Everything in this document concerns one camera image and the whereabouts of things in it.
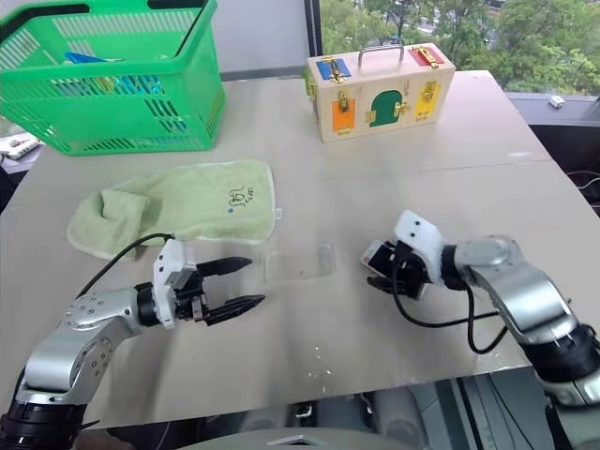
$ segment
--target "green plastic basket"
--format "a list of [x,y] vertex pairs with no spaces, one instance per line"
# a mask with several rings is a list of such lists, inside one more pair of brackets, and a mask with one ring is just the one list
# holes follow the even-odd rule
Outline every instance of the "green plastic basket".
[[[215,0],[88,0],[0,22],[0,113],[67,155],[205,150],[225,101]],[[111,62],[66,64],[65,52]]]

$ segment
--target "tree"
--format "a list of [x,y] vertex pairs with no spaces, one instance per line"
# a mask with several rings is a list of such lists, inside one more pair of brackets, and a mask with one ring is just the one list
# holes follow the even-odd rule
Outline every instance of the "tree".
[[379,38],[390,38],[394,29],[378,11],[367,11],[351,0],[321,0],[321,33],[324,54],[356,52]]
[[496,45],[474,64],[506,90],[597,94],[599,23],[600,5],[584,0],[511,0]]
[[443,53],[461,69],[472,68],[486,42],[492,20],[482,0],[435,0],[428,4],[433,36]]
[[381,12],[386,23],[396,26],[397,39],[402,41],[404,26],[414,29],[421,22],[425,3],[425,0],[365,0],[365,8]]

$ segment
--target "wall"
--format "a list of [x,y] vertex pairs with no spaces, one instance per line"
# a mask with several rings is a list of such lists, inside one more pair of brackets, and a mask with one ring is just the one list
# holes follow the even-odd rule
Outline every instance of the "wall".
[[[25,3],[0,0],[0,15]],[[303,0],[218,0],[213,29],[221,72],[299,67],[308,57]]]

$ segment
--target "light green towel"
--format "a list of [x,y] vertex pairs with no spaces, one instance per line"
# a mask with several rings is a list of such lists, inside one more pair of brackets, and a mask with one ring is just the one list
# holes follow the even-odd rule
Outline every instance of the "light green towel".
[[245,159],[177,167],[94,192],[77,208],[67,237],[75,248],[110,259],[150,233],[261,242],[274,227],[271,169]]

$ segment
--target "orange panel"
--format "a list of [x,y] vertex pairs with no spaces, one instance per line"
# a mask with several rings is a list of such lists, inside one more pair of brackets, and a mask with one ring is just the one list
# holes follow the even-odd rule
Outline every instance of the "orange panel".
[[331,103],[331,115],[333,117],[334,131],[354,129],[354,98],[348,99],[348,110],[343,112],[339,101]]

